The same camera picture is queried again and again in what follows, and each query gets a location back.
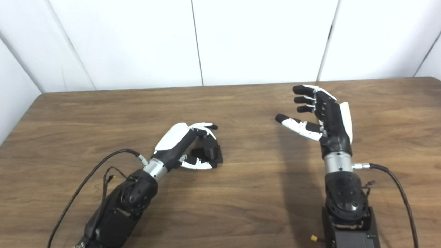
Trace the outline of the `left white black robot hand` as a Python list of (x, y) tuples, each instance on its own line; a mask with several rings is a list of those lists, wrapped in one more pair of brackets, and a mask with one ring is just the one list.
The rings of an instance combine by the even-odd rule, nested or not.
[(193, 170), (217, 168), (223, 163), (221, 147), (212, 133), (213, 123), (177, 123), (161, 138), (151, 161), (161, 162), (169, 172), (183, 167)]

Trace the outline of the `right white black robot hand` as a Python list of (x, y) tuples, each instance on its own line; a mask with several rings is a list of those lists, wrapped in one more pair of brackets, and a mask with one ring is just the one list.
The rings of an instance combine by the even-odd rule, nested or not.
[(322, 157), (330, 153), (352, 156), (353, 129), (348, 102), (338, 103), (334, 96), (318, 86), (293, 86), (293, 93), (296, 94), (294, 103), (300, 104), (297, 112), (313, 113), (318, 123), (290, 118), (284, 114), (277, 114), (275, 120), (303, 137), (318, 141)]

